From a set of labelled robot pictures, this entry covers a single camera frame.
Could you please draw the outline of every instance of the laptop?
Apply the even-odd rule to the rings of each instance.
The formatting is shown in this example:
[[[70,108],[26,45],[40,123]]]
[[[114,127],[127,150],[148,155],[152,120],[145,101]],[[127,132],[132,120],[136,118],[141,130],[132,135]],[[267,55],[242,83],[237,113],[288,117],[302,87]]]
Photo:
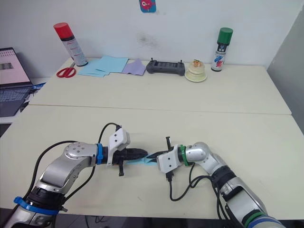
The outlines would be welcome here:
[[[0,48],[0,117],[14,116],[32,86],[14,49]]]

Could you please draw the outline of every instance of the laptop keyboard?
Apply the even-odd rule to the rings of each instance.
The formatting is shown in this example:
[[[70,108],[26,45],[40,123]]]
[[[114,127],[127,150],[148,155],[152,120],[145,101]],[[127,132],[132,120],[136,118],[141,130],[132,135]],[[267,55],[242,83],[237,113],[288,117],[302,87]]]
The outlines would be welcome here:
[[[22,100],[28,92],[29,88],[2,90],[0,91],[0,102]]]

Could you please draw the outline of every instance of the purple paper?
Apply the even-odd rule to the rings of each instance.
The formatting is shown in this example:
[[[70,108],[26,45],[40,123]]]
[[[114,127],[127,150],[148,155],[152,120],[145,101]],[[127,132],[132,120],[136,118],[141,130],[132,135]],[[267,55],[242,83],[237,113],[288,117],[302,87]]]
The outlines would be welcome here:
[[[125,65],[122,73],[142,76],[145,69],[146,67],[142,64],[141,60],[138,58],[134,62]]]

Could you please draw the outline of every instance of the blue strap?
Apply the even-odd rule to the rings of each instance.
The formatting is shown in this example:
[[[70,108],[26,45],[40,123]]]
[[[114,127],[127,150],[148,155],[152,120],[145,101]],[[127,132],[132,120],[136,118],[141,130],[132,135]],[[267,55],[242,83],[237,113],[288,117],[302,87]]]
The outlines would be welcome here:
[[[22,197],[17,196],[14,199],[14,203],[19,204],[21,207],[23,207],[26,210],[39,213],[39,214],[45,214],[45,215],[56,215],[59,213],[59,210],[47,210],[47,209],[41,209],[41,208],[36,208],[32,205],[27,204]]]
[[[103,158],[104,158],[104,155],[103,155],[103,145],[101,143],[98,143],[97,144],[97,160],[96,160],[96,165],[100,165]]]
[[[264,217],[264,216],[262,216],[262,217],[256,218],[252,222],[250,222],[249,225],[248,225],[248,228],[253,228],[257,224],[262,223],[262,222],[274,222],[274,223],[277,223],[277,224],[280,224],[280,225],[282,224],[282,223],[280,223],[278,220],[276,220],[273,217],[270,217],[270,216]]]

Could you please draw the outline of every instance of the green ring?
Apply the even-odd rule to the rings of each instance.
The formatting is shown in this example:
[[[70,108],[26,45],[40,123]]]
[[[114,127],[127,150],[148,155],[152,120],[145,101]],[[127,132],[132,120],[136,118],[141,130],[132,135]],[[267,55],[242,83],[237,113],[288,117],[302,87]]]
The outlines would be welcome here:
[[[252,216],[250,216],[250,217],[246,220],[244,227],[247,228],[248,225],[249,225],[249,223],[252,222],[252,220],[256,219],[257,217],[260,217],[261,215],[266,215],[266,214],[263,213],[263,212],[257,212],[257,213],[255,213],[255,214],[253,214]]]
[[[188,161],[186,159],[186,146],[180,145],[180,151],[181,151],[182,159],[184,160],[185,166],[189,166]]]

